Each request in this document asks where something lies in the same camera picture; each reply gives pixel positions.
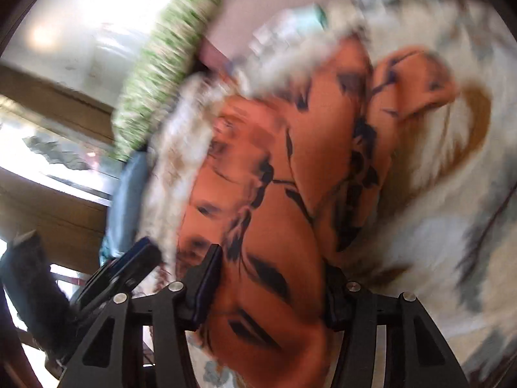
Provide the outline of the orange black floral blouse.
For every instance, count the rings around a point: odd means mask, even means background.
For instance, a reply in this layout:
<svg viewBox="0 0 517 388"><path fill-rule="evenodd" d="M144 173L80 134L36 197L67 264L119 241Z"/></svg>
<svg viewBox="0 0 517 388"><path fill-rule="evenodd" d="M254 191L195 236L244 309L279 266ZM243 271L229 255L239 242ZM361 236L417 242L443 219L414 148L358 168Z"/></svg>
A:
<svg viewBox="0 0 517 388"><path fill-rule="evenodd" d="M373 63L352 35L260 99L225 98L175 260L183 277L212 244L224 253L203 347L254 387L322 386L324 266L342 263L372 212L401 126L455 95L433 53Z"/></svg>

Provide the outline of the cream leaf pattern blanket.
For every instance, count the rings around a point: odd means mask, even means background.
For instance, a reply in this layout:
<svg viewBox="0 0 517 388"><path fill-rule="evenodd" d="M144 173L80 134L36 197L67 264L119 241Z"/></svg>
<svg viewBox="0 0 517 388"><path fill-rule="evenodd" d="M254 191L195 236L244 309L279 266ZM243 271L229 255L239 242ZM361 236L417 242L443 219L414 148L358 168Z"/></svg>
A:
<svg viewBox="0 0 517 388"><path fill-rule="evenodd" d="M341 268L376 293L414 293L472 387L516 384L516 43L479 0L336 0L329 23L290 45L193 74L151 143L139 232L163 262L137 289L178 277L179 229L225 98L260 99L310 74L356 36L373 63L421 47L448 68L455 98L405 122L376 203ZM189 337L206 387L254 387Z"/></svg>

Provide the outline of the blue folded cloth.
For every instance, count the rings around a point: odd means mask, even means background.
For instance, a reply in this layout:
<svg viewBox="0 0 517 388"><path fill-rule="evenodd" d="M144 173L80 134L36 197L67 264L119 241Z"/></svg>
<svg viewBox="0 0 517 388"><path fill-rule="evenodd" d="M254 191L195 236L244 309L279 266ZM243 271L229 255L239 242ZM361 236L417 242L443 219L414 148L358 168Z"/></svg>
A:
<svg viewBox="0 0 517 388"><path fill-rule="evenodd" d="M133 152L125 163L107 212L99 263L122 257L132 248L140 219L144 188L149 177L146 152Z"/></svg>

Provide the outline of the wooden door with stained glass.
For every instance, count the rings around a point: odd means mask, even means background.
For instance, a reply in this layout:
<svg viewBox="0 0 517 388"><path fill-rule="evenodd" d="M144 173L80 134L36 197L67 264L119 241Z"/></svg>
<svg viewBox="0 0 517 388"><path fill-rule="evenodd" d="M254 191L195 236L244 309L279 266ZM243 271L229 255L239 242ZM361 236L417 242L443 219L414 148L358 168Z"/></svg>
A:
<svg viewBox="0 0 517 388"><path fill-rule="evenodd" d="M109 105L1 65L1 242L37 231L59 269L87 276L117 165Z"/></svg>

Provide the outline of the green checkered pillow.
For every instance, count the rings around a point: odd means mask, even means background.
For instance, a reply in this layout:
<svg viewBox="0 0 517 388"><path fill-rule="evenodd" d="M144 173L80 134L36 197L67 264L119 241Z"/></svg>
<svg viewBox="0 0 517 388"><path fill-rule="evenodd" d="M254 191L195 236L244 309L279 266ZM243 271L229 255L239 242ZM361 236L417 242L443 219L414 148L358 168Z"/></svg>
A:
<svg viewBox="0 0 517 388"><path fill-rule="evenodd" d="M111 115L116 159L140 149L166 116L162 106L191 71L209 23L223 0L172 0L123 83Z"/></svg>

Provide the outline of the white and teal small cloth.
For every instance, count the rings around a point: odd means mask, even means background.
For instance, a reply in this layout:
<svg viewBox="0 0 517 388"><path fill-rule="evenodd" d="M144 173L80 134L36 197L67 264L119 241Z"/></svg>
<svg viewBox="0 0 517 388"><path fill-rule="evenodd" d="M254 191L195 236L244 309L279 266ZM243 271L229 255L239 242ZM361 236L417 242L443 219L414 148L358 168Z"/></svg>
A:
<svg viewBox="0 0 517 388"><path fill-rule="evenodd" d="M318 4L285 9L274 15L254 33L250 48L261 52L266 47L290 45L328 26L324 8Z"/></svg>

